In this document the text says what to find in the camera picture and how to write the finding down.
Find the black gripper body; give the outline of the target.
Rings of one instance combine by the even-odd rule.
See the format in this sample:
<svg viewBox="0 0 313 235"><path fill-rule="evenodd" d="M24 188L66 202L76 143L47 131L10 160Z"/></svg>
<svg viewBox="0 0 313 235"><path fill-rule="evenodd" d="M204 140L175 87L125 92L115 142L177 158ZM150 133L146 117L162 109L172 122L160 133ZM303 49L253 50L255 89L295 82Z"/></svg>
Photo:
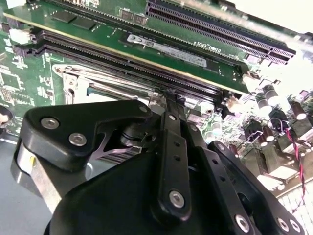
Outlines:
<svg viewBox="0 0 313 235"><path fill-rule="evenodd" d="M188 164L215 158L201 148L145 153L72 189L58 204L51 235L234 235L234 212L217 185Z"/></svg>

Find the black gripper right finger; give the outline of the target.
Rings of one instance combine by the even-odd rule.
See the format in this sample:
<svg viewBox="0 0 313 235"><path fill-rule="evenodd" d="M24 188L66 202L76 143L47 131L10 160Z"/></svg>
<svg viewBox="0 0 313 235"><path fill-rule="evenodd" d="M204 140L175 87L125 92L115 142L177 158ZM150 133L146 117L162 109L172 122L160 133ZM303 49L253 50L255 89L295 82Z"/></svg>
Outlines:
<svg viewBox="0 0 313 235"><path fill-rule="evenodd" d="M186 121L176 142L178 235L302 235L304 228L221 142L205 143Z"/></svg>

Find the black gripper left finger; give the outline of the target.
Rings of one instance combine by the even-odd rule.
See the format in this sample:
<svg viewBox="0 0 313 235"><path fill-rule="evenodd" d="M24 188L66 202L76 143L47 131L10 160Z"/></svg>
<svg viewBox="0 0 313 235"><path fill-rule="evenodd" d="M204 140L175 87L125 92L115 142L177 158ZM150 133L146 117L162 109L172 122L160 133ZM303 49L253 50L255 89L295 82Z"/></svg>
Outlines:
<svg viewBox="0 0 313 235"><path fill-rule="evenodd" d="M191 214L183 107L166 95L165 107L120 100L34 108L26 112L14 159L30 176L51 212L86 181L90 160L111 155L156 157L152 210L159 220Z"/></svg>

